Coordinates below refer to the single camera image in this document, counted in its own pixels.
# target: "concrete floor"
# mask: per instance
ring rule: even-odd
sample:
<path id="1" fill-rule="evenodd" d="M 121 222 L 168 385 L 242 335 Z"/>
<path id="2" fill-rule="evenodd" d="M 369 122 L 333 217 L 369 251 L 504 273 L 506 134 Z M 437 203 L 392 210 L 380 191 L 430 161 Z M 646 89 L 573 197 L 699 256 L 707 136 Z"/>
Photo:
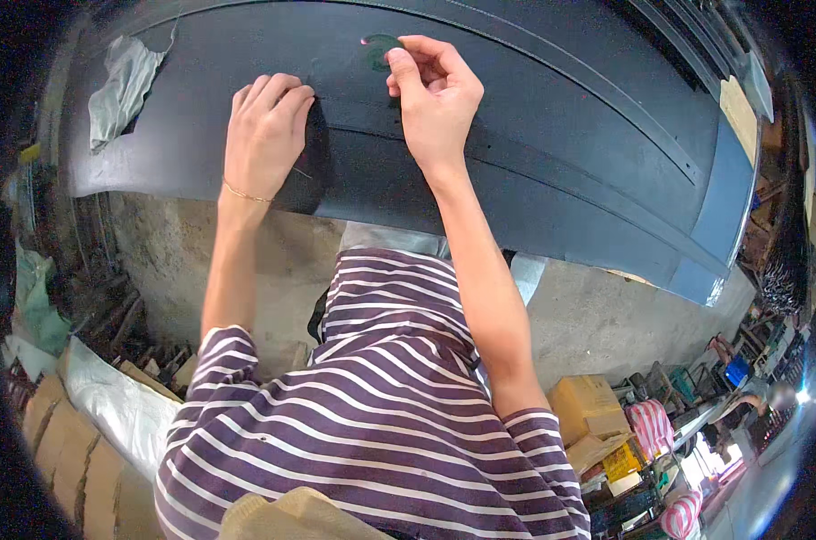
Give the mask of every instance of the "concrete floor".
<path id="1" fill-rule="evenodd" d="M 215 202 L 111 193 L 120 260 L 138 286 L 152 335 L 197 346 L 204 288 L 215 237 Z M 287 371 L 315 346 L 306 323 L 327 289 L 344 222 L 270 212 L 258 249 L 258 305 L 253 337 L 262 374 Z M 563 375 L 604 373 L 610 382 L 646 372 L 655 360 L 686 364 L 711 336 L 735 336 L 753 300 L 733 271 L 716 307 L 605 270 L 551 261 L 528 306 L 540 383 Z"/>

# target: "forearm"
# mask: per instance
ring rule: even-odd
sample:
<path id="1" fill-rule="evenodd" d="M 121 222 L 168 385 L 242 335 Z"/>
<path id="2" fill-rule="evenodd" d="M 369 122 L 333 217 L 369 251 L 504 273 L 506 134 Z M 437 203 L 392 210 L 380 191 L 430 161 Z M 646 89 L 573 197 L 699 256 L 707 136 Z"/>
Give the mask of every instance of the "forearm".
<path id="1" fill-rule="evenodd" d="M 251 332 L 255 321 L 255 238 L 260 221 L 248 225 L 236 218 L 235 212 L 219 211 L 201 317 L 202 339 L 210 329 L 232 325 Z"/>
<path id="2" fill-rule="evenodd" d="M 496 412 L 503 417 L 527 407 L 548 408 L 534 373 L 525 305 L 489 230 L 467 170 L 460 163 L 430 175 L 448 177 L 433 178 L 431 184 L 446 186 L 433 192 L 447 233 L 465 319 L 489 373 Z"/>

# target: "striped shirt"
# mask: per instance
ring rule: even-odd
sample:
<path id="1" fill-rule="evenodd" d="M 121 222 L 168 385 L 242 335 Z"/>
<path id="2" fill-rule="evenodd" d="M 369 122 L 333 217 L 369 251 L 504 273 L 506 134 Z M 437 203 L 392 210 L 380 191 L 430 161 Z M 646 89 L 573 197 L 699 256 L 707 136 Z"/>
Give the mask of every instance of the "striped shirt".
<path id="1" fill-rule="evenodd" d="M 323 337 L 308 369 L 259 385 L 249 334 L 208 333 L 156 478 L 168 537 L 216 538 L 242 495 L 298 486 L 405 536 L 589 537 L 557 418 L 499 418 L 471 369 L 449 262 L 340 253 Z"/>

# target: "gold bracelet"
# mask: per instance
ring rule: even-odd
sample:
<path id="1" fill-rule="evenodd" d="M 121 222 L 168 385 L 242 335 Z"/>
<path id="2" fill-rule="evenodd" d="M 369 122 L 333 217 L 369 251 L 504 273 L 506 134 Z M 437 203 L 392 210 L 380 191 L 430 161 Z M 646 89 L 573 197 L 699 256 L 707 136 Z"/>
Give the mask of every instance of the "gold bracelet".
<path id="1" fill-rule="evenodd" d="M 262 199 L 261 197 L 253 197 L 251 195 L 243 193 L 240 189 L 232 188 L 229 185 L 229 183 L 225 180 L 225 176 L 222 177 L 222 184 L 224 184 L 225 187 L 228 188 L 231 193 L 237 195 L 238 197 L 242 197 L 248 200 L 254 200 L 255 202 L 273 202 L 273 199 Z"/>

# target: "red and white striped bag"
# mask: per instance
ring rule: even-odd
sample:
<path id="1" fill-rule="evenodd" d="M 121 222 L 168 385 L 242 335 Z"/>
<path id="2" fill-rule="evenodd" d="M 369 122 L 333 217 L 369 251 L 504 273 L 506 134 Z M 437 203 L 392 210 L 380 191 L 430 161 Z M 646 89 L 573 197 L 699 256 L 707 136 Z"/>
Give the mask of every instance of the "red and white striped bag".
<path id="1" fill-rule="evenodd" d="M 645 459 L 650 463 L 663 450 L 672 450 L 675 430 L 663 405 L 656 399 L 649 399 L 627 407 L 630 427 L 636 434 Z"/>
<path id="2" fill-rule="evenodd" d="M 702 510 L 702 492 L 688 491 L 670 504 L 660 516 L 660 528 L 675 540 L 684 540 L 699 523 Z"/>

